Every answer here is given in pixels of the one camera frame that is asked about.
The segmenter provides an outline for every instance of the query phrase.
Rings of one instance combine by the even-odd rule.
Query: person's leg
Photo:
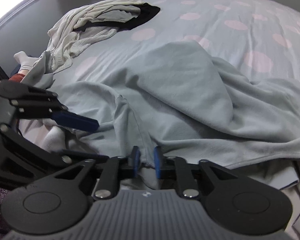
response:
[[[21,80],[28,74],[32,69],[33,64],[39,59],[37,57],[28,57],[23,51],[16,53],[14,59],[21,65],[17,74],[9,78],[10,81],[21,82]]]

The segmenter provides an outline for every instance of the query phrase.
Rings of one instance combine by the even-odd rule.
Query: metal pin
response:
[[[13,106],[17,106],[17,105],[19,105],[19,102],[17,100],[11,100],[11,104]]]
[[[5,124],[0,125],[0,131],[1,132],[7,132],[8,130],[9,130],[9,128]]]
[[[61,158],[67,164],[71,164],[72,163],[72,159],[69,156],[67,156],[67,155],[63,155]]]
[[[106,197],[109,197],[111,195],[111,192],[109,190],[106,190],[106,189],[100,189],[100,190],[97,190],[94,195],[97,197],[97,198],[106,198]]]
[[[190,188],[190,189],[184,190],[183,195],[188,198],[193,198],[193,197],[199,196],[199,191],[197,191],[196,189]]]

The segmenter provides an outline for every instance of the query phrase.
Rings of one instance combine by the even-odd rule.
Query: gray ribbed panel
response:
[[[218,226],[195,200],[175,190],[121,190],[95,202],[76,226],[50,236],[10,232],[4,240],[291,240],[283,231],[268,236],[238,235]]]

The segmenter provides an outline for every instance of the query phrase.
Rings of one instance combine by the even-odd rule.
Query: black garment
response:
[[[113,22],[113,21],[105,21],[105,22],[87,22],[85,25],[73,29],[74,32],[85,31],[86,28],[94,27],[94,26],[102,26],[102,27],[118,27],[119,30],[132,30],[135,27],[138,27],[147,21],[150,21],[154,16],[158,14],[160,8],[157,6],[152,6],[148,3],[144,3],[141,5],[133,5],[135,7],[140,8],[140,15],[138,17],[132,18],[125,23],[121,22]]]

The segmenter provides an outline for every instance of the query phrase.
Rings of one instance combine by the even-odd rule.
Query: screw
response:
[[[6,126],[5,124],[0,125],[0,131],[1,132],[7,132],[8,131],[8,126]]]
[[[97,198],[106,198],[106,197],[109,197],[111,195],[111,192],[109,190],[106,190],[106,189],[100,189],[100,190],[97,190],[94,195],[97,197]]]
[[[19,102],[17,100],[11,100],[11,104],[13,106],[17,106],[17,105],[19,105]]]
[[[72,159],[69,156],[67,156],[67,155],[63,155],[61,158],[67,164],[71,164],[72,163]]]
[[[197,191],[196,189],[190,188],[190,189],[186,189],[185,191],[183,191],[183,195],[188,198],[193,198],[193,197],[199,196],[199,191]]]

